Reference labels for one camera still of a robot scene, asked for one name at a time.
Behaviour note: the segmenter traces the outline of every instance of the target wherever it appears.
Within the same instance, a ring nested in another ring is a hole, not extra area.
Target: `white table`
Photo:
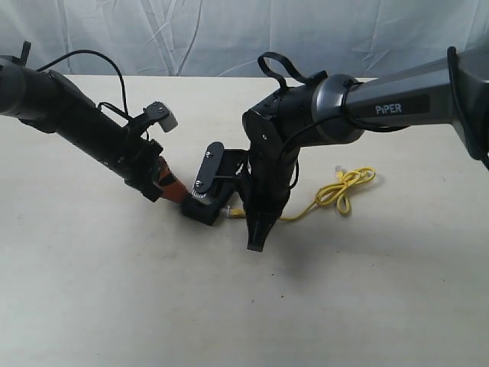
[[[72,79],[120,105],[116,78]],[[127,84],[133,115],[161,100],[178,118],[151,136],[187,186],[210,142],[248,146],[241,114],[276,87]],[[287,213],[337,164],[377,183],[350,218],[277,224],[261,254],[242,220],[200,225],[56,135],[8,118],[0,132],[2,366],[487,365],[489,175],[448,126],[304,149]]]

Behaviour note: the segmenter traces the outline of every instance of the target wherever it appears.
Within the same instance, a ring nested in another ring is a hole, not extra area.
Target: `wrinkled fabric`
[[[110,56],[128,75],[260,76],[273,50],[304,74],[382,76],[487,42],[482,0],[0,0],[1,54],[33,43],[28,66],[71,50]],[[113,74],[93,56],[62,73]]]

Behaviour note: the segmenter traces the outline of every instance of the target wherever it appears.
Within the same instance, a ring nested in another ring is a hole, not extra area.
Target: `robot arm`
[[[141,137],[155,123],[166,132],[176,126],[163,103],[149,105],[135,118],[112,106],[128,120],[122,127],[63,75],[25,67],[29,48],[25,43],[20,59],[0,57],[0,115],[17,118],[44,133],[59,134],[151,201],[163,197],[182,203],[187,198],[186,188],[160,156],[163,148]]]
[[[287,87],[265,57],[280,61],[303,83]],[[411,125],[451,124],[469,154],[489,169],[489,51],[471,50],[448,59],[359,83],[348,75],[304,78],[284,57],[266,53],[258,63],[280,89],[243,115],[250,139],[238,179],[248,225],[248,248],[264,242],[287,204],[303,147],[347,144],[364,130],[392,132]]]

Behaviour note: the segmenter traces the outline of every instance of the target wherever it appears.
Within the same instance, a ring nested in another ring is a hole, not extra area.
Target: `strap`
[[[266,76],[268,76],[270,78],[274,78],[280,84],[280,90],[281,91],[286,91],[289,89],[289,87],[287,86],[287,82],[281,74],[275,73],[267,65],[267,62],[265,61],[265,59],[272,59],[272,60],[275,60],[278,63],[280,63],[280,65],[282,65],[285,68],[285,70],[289,73],[289,75],[293,79],[295,79],[297,82],[302,83],[302,84],[309,84],[309,83],[315,82],[317,80],[322,80],[322,79],[325,79],[326,77],[328,77],[328,74],[326,73],[326,71],[322,71],[320,73],[317,73],[317,74],[311,76],[310,78],[306,78],[301,73],[299,73],[299,71],[295,68],[295,66],[292,64],[292,62],[287,57],[285,57],[284,55],[278,54],[276,52],[265,52],[264,54],[259,56],[259,58],[257,60],[258,66],[260,67],[261,71],[263,71],[263,73]]]

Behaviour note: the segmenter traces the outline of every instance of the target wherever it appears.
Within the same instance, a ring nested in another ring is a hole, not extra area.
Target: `table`
[[[72,76],[120,105],[112,76]],[[273,80],[127,77],[131,113],[165,102],[151,137],[190,186],[206,146],[246,148],[241,114]],[[214,227],[151,203],[55,135],[0,131],[0,365],[487,365],[489,176],[449,126],[307,148],[286,213],[371,165],[376,183],[279,223],[263,253],[242,220]]]

